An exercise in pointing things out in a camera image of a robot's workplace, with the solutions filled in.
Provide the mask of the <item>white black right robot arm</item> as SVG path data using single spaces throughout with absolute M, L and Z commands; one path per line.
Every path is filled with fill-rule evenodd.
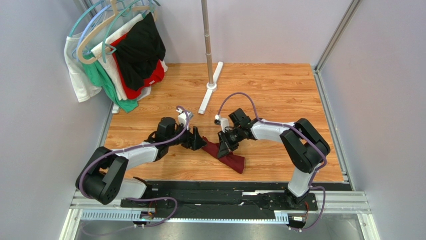
M 329 144 L 305 118 L 297 122 L 279 123 L 262 118 L 251 119 L 242 109 L 223 118 L 215 117 L 221 126 L 217 156 L 226 157 L 244 140 L 282 143 L 295 169 L 285 189 L 285 201 L 292 207 L 301 205 L 310 192 L 316 170 L 331 152 Z

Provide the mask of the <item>dark red cloth napkin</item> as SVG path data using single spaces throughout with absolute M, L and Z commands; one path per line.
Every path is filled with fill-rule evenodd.
M 219 160 L 222 164 L 228 166 L 238 174 L 243 174 L 246 166 L 246 159 L 244 157 L 230 153 L 225 157 L 218 158 L 219 144 L 210 142 L 204 136 L 202 137 L 202 139 L 207 143 L 207 146 L 202 148 L 205 152 L 207 152 L 213 158 Z

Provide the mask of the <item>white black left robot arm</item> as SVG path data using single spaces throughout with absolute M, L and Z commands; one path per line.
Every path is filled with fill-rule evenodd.
M 208 144 L 198 128 L 190 128 L 184 117 L 161 119 L 140 145 L 121 150 L 99 147 L 78 176 L 75 186 L 88 199 L 108 205 L 115 199 L 140 199 L 148 186 L 143 180 L 125 179 L 125 173 L 143 164 L 154 163 L 168 154 L 170 147 L 197 151 Z

